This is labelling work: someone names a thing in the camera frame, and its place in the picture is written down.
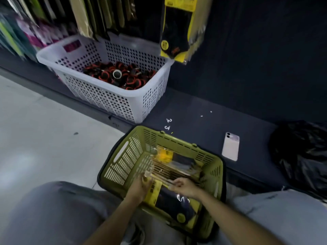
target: shopping basket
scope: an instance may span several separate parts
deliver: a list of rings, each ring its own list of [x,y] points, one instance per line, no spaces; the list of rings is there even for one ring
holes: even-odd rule
[[[98,184],[103,189],[120,198],[126,196],[134,178],[149,169],[151,155],[156,153],[157,145],[170,149],[183,156],[191,157],[204,164],[201,186],[220,201],[226,198],[226,173],[223,160],[210,152],[199,148],[164,131],[155,131],[145,126],[134,126],[112,148],[98,175]],[[198,242],[208,242],[216,224],[205,208],[202,208],[193,232],[172,218],[162,215],[155,209],[143,204],[142,210],[166,222]]]

